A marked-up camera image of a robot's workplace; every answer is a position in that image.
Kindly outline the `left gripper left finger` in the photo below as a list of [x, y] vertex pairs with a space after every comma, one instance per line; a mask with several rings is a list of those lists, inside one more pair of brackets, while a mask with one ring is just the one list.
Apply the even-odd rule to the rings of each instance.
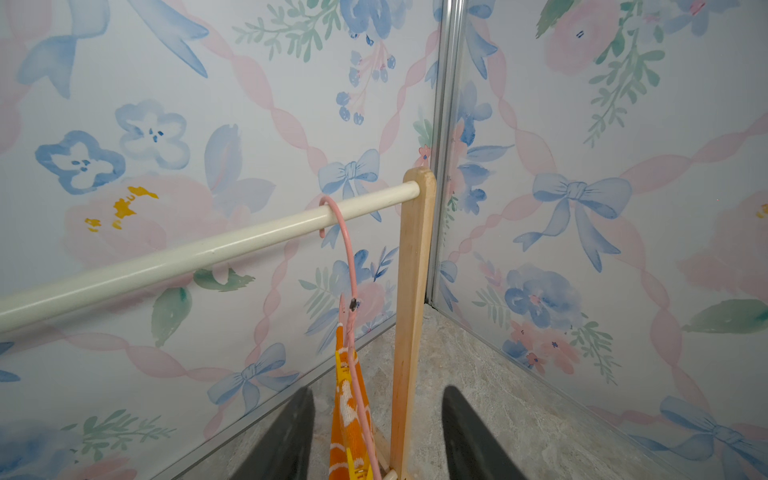
[[313, 394], [308, 387], [302, 387], [230, 479], [307, 479], [314, 418]]

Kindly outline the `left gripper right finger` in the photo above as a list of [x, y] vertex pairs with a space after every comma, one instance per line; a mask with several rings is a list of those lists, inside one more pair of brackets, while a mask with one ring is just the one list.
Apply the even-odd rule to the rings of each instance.
[[526, 480], [460, 390], [444, 389], [442, 427], [451, 480]]

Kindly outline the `orange patterned towel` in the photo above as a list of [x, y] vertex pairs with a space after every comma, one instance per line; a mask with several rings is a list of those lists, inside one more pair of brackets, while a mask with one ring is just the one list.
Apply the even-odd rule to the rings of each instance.
[[344, 327], [337, 325], [335, 397], [330, 441], [329, 479], [373, 479], [374, 468], [364, 440], [344, 347]]

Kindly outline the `pink hanger with orange towel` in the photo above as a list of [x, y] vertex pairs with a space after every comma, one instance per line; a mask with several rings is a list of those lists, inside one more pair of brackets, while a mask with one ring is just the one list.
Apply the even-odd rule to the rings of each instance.
[[377, 457], [376, 443], [372, 431], [372, 419], [369, 411], [369, 401], [365, 389], [364, 379], [361, 373], [359, 365], [359, 356], [355, 348], [355, 326], [356, 317], [359, 308], [358, 302], [358, 290], [357, 290], [357, 275], [354, 265], [354, 251], [350, 235], [347, 229], [346, 222], [342, 215], [342, 212], [336, 202], [328, 196], [324, 196], [320, 200], [321, 205], [328, 206], [333, 212], [337, 221], [337, 226], [340, 229], [340, 235], [344, 241], [344, 247], [347, 256], [348, 264], [348, 276], [350, 284], [350, 297], [341, 297], [339, 300], [338, 316], [339, 321], [337, 323], [344, 327], [344, 347], [347, 349], [347, 360], [350, 373], [352, 376], [352, 387], [354, 391], [354, 397], [357, 402], [357, 411], [360, 422], [362, 424], [362, 430], [364, 440], [367, 446], [367, 450], [371, 459], [371, 463], [374, 468], [374, 478], [380, 479], [382, 477], [381, 464]]

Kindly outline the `wooden hanger rack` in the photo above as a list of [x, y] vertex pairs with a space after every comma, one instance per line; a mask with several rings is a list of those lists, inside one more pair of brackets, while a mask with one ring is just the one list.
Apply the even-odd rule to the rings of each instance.
[[329, 227], [339, 218], [350, 220], [400, 205], [400, 245], [405, 251], [398, 267], [391, 444], [380, 463], [389, 475], [406, 479], [432, 238], [429, 224], [434, 217], [436, 190], [437, 181], [430, 169], [413, 168], [402, 184], [344, 200], [336, 208], [321, 206], [28, 289], [2, 299], [1, 330], [13, 332], [199, 268], [249, 255]]

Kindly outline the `right aluminium corner post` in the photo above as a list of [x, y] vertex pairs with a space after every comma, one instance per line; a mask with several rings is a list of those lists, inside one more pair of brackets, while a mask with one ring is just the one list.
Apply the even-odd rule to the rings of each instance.
[[453, 131], [452, 118], [456, 97], [457, 63], [461, 57], [465, 6], [466, 1], [464, 0], [441, 2], [442, 17], [439, 30], [431, 157], [431, 168], [436, 177], [437, 190], [426, 293], [426, 302], [433, 308], [437, 305], [439, 294], [441, 222], [449, 179], [449, 147]]

